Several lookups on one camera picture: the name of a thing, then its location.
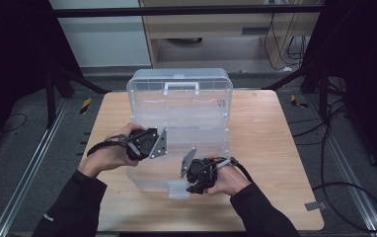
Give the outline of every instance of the wooden table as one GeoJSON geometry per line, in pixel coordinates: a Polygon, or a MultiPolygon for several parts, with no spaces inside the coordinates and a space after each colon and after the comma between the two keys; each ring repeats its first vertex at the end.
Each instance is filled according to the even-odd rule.
{"type": "MultiPolygon", "coordinates": [[[[127,93],[105,95],[87,150],[130,121],[127,93]]],[[[234,90],[229,121],[232,155],[243,164],[271,203],[298,230],[324,226],[302,162],[277,96],[272,91],[234,90]]],[[[99,231],[243,231],[229,197],[192,195],[168,199],[165,193],[141,193],[125,167],[103,172],[108,185],[101,205],[99,231]]]]}

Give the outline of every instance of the metal bracket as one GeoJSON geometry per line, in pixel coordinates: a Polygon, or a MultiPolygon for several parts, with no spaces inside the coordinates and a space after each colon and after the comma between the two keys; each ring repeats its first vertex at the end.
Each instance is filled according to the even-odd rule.
{"type": "Polygon", "coordinates": [[[183,158],[181,178],[184,177],[185,174],[188,172],[189,166],[191,165],[191,162],[194,159],[194,155],[196,151],[197,151],[197,148],[193,147],[191,151],[185,156],[185,158],[183,158]]]}
{"type": "Polygon", "coordinates": [[[315,210],[315,209],[323,210],[323,209],[328,208],[327,205],[323,201],[322,202],[314,201],[314,202],[305,203],[305,207],[308,211],[315,210]]]}
{"type": "Polygon", "coordinates": [[[164,128],[163,132],[161,133],[160,137],[158,137],[154,147],[149,153],[149,158],[154,159],[166,155],[167,153],[167,129],[164,128]]]}

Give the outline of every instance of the storage box handle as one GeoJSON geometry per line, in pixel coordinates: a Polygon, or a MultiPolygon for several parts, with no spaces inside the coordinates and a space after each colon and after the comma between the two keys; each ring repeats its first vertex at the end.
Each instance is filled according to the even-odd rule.
{"type": "Polygon", "coordinates": [[[164,95],[167,96],[169,88],[173,87],[194,87],[196,95],[200,92],[198,89],[198,82],[166,82],[164,86],[164,95]]]}

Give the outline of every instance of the clear plastic storage box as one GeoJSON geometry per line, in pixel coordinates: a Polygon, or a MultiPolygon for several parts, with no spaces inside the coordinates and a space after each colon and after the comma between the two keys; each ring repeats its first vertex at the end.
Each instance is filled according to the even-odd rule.
{"type": "Polygon", "coordinates": [[[188,198],[182,159],[211,154],[230,157],[227,122],[232,82],[223,69],[142,69],[127,83],[131,120],[145,127],[167,129],[168,153],[128,167],[127,175],[141,192],[168,192],[188,198]]]}

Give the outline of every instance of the storage box lid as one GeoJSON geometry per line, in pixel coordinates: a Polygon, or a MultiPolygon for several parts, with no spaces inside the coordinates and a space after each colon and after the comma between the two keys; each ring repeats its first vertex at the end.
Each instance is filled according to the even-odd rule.
{"type": "Polygon", "coordinates": [[[141,69],[127,83],[132,120],[158,127],[226,127],[232,89],[219,68],[141,69]]]}

